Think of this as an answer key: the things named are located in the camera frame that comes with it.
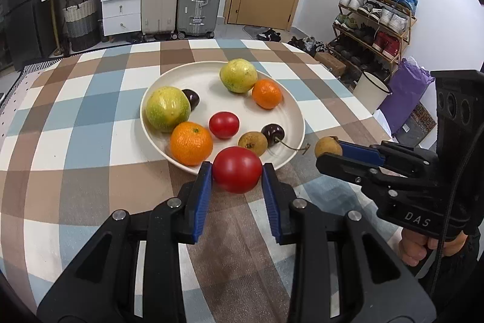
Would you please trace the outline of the right hand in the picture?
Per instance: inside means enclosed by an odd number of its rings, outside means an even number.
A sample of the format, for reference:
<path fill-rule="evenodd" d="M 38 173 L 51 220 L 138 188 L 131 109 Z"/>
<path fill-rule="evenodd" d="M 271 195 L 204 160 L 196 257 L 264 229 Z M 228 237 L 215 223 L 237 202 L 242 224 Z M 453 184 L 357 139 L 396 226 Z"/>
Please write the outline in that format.
<path fill-rule="evenodd" d="M 445 242 L 443 255 L 449 257 L 458 253 L 463 248 L 467 238 L 467 234 L 461 233 L 453 241 Z M 398 244 L 398 255 L 406 265 L 416 266 L 426 257 L 427 250 L 436 250 L 437 246 L 437 239 L 402 229 L 401 240 Z"/>

